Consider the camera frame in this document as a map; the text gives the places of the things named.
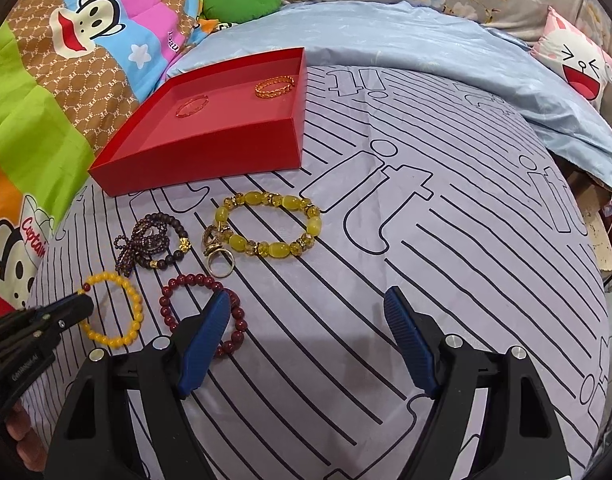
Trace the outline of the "person's left hand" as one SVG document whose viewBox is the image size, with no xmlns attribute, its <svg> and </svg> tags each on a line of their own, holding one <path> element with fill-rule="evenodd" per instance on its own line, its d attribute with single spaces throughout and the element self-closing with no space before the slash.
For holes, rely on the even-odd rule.
<svg viewBox="0 0 612 480">
<path fill-rule="evenodd" d="M 16 442 L 16 452 L 30 471 L 42 472 L 47 463 L 47 451 L 33 430 L 29 414 L 20 401 L 16 402 L 6 418 L 6 427 Z"/>
</svg>

